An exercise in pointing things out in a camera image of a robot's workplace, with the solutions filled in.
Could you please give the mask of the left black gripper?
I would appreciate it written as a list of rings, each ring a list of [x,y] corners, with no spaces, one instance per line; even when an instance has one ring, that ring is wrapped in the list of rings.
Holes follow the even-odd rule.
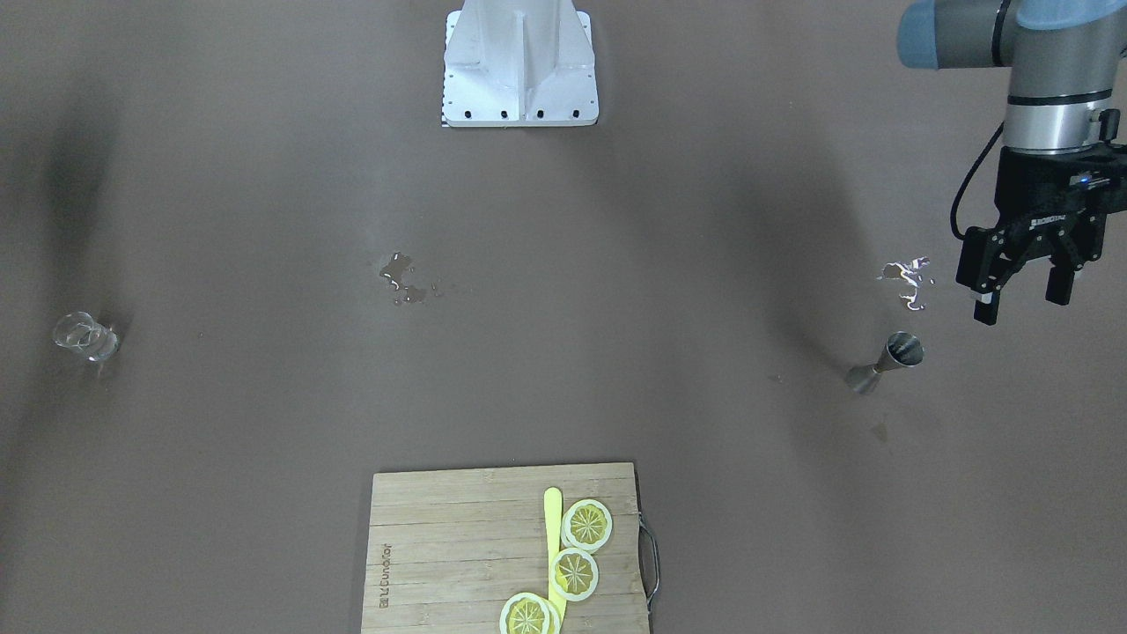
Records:
[[[974,320],[999,321],[1001,292],[1024,264],[1048,255],[1045,300],[1070,304],[1079,273],[1103,252],[1104,216],[1124,209],[1122,145],[1094,145],[1058,155],[1004,148],[999,155],[997,227],[969,227],[962,236],[955,282],[976,294]],[[1063,225],[1068,220],[1070,225]]]

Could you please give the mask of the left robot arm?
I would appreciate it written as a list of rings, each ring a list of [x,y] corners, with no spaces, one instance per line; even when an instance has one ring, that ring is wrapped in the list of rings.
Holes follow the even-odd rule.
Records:
[[[993,227],[957,232],[955,280],[974,316],[999,320],[1001,293],[1031,261],[1050,261],[1045,298],[1068,304],[1075,277],[1102,257],[1124,209],[1122,111],[1112,104],[1126,47],[1122,1],[915,1],[897,52],[912,69],[1008,68]]]

